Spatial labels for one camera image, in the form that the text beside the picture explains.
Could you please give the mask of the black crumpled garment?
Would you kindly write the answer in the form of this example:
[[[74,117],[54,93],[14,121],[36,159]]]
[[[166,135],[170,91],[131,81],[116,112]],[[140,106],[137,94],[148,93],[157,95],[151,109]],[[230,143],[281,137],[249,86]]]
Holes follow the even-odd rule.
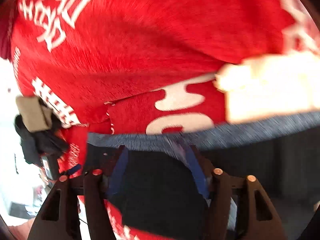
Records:
[[[20,113],[15,117],[15,130],[20,136],[24,159],[27,163],[41,167],[41,155],[46,153],[60,155],[69,150],[69,144],[56,135],[62,125],[53,112],[52,123],[52,128],[49,130],[31,133],[25,127]]]

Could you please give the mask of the beige folded garment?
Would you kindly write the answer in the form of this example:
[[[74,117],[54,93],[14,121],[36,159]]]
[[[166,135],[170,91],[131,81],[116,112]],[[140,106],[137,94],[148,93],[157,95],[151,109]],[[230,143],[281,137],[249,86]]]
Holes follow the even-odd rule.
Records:
[[[52,128],[53,111],[43,105],[38,96],[18,96],[16,105],[29,132],[46,131]]]

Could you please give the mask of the cream peach cloth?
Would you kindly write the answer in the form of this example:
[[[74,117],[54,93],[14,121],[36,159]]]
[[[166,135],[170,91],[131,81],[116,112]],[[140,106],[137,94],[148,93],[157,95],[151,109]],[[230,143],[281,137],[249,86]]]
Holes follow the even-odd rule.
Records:
[[[319,110],[319,56],[310,51],[226,64],[215,76],[226,120],[240,124]]]

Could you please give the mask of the red blanket white characters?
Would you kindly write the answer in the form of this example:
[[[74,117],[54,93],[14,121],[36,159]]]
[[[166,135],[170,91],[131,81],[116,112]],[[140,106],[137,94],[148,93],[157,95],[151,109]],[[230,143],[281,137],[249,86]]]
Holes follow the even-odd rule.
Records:
[[[210,81],[254,57],[313,55],[300,0],[1,0],[1,57],[67,126],[159,134],[236,116]]]

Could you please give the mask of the black pants blue-grey waistband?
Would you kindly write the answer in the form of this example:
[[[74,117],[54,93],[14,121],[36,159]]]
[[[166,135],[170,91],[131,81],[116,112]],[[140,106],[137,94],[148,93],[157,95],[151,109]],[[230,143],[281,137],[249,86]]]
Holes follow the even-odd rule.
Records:
[[[167,135],[89,133],[85,171],[105,167],[124,145],[174,157],[179,144],[194,145],[230,175],[253,174],[272,197],[290,239],[319,239],[319,112],[276,116]]]

